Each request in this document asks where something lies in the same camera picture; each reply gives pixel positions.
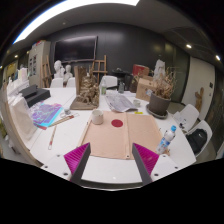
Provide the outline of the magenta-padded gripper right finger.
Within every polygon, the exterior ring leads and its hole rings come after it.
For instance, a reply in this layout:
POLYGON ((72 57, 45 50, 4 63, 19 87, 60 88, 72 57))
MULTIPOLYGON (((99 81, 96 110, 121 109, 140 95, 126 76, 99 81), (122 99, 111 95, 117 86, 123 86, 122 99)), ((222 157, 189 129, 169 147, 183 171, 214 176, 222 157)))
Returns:
POLYGON ((143 185, 152 183, 179 170, 179 166, 168 155, 158 155, 139 144, 132 144, 132 154, 143 185))

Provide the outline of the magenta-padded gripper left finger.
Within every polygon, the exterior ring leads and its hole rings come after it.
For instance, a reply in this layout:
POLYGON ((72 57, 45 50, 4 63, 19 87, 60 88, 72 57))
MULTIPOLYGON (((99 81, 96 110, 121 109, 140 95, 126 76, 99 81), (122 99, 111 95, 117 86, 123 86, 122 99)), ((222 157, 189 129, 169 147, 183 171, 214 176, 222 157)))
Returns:
POLYGON ((72 183, 80 185, 90 153, 90 144, 86 143, 65 155, 57 154, 46 162, 42 166, 42 169, 72 183))

